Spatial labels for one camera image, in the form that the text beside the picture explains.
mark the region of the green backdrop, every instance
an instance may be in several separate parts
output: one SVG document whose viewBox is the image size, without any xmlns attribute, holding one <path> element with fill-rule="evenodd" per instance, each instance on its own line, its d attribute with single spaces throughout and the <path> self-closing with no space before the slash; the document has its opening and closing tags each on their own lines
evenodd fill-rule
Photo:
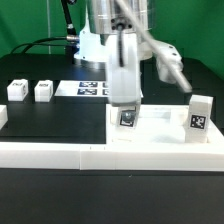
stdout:
<svg viewBox="0 0 224 224">
<path fill-rule="evenodd" d="M 77 31 L 84 25 L 85 1 L 70 7 Z M 158 40 L 174 44 L 184 57 L 196 58 L 224 79 L 224 1 L 156 0 Z M 0 0 L 0 57 L 15 46 L 49 36 L 64 36 L 60 0 Z M 63 53 L 35 47 L 34 53 Z"/>
</svg>

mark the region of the white base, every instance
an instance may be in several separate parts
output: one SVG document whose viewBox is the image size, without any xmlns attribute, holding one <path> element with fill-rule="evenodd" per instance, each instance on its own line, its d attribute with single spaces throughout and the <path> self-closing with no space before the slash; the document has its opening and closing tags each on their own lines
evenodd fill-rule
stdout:
<svg viewBox="0 0 224 224">
<path fill-rule="evenodd" d="M 175 138 L 170 138 L 173 135 L 171 132 L 168 133 L 169 129 L 164 129 L 158 138 L 153 132 L 155 126 L 149 126 L 148 130 L 152 130 L 150 134 L 139 130 L 144 136 L 135 137 L 134 142 L 131 142 L 116 139 L 116 135 L 113 135 L 114 125 L 110 122 L 113 117 L 111 111 L 114 109 L 107 105 L 107 144 L 0 143 L 0 167 L 224 171 L 224 138 L 212 122 L 208 132 L 209 141 L 205 144 L 182 142 L 181 133 L 183 132 L 176 133 Z M 186 106 L 142 106 L 137 125 L 141 127 L 141 119 L 151 120 L 156 115 L 157 122 L 154 124 L 158 125 L 158 120 L 161 119 L 158 129 L 162 125 L 168 125 L 169 120 L 169 125 L 179 126 L 180 130 L 186 112 Z"/>
</svg>

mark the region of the white robotic arm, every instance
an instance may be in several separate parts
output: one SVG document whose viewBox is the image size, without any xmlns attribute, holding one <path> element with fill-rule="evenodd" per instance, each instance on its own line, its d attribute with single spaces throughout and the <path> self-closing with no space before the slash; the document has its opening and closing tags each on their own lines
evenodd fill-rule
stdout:
<svg viewBox="0 0 224 224">
<path fill-rule="evenodd" d="M 159 78 L 164 82 L 178 83 L 184 92 L 191 92 L 191 86 L 181 72 L 183 64 L 175 47 L 154 40 L 148 32 L 151 28 L 154 0 L 86 0 L 86 2 L 90 33 L 96 35 L 98 42 L 100 36 L 107 39 L 99 52 L 105 52 L 103 61 L 106 62 L 109 101 L 113 106 L 120 108 L 119 116 L 125 111 L 129 117 L 127 108 L 133 109 L 130 111 L 137 111 L 140 108 L 139 64 L 140 60 L 150 58 L 152 53 L 157 57 Z"/>
</svg>

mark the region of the black table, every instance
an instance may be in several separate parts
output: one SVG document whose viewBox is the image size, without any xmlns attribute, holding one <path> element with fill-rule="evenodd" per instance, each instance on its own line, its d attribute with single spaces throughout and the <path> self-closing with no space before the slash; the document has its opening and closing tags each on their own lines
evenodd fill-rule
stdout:
<svg viewBox="0 0 224 224">
<path fill-rule="evenodd" d="M 214 97 L 212 120 L 223 132 L 224 82 L 201 62 L 184 59 L 193 94 Z M 141 63 L 143 104 L 187 105 L 190 94 L 158 80 L 154 59 Z M 6 87 L 28 79 L 22 103 Z M 0 141 L 105 144 L 105 98 L 53 97 L 34 102 L 39 80 L 105 80 L 104 71 L 75 67 L 63 55 L 0 59 L 0 104 L 9 122 Z M 221 224 L 224 176 L 215 172 L 0 169 L 0 220 L 12 223 Z"/>
</svg>

